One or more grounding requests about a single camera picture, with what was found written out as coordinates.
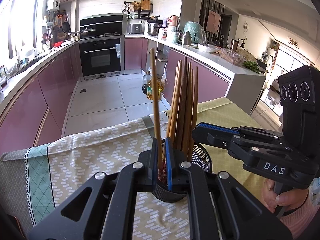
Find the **right human hand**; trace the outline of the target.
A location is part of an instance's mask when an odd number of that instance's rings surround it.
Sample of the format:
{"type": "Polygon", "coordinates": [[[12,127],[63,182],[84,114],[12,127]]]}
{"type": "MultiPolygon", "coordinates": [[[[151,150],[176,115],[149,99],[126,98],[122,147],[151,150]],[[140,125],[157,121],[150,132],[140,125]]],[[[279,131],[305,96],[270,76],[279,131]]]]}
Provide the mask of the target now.
{"type": "Polygon", "coordinates": [[[287,207],[287,210],[297,209],[304,204],[309,195],[308,189],[292,189],[281,194],[276,194],[273,189],[274,181],[266,179],[261,191],[261,202],[272,213],[278,206],[287,207]]]}

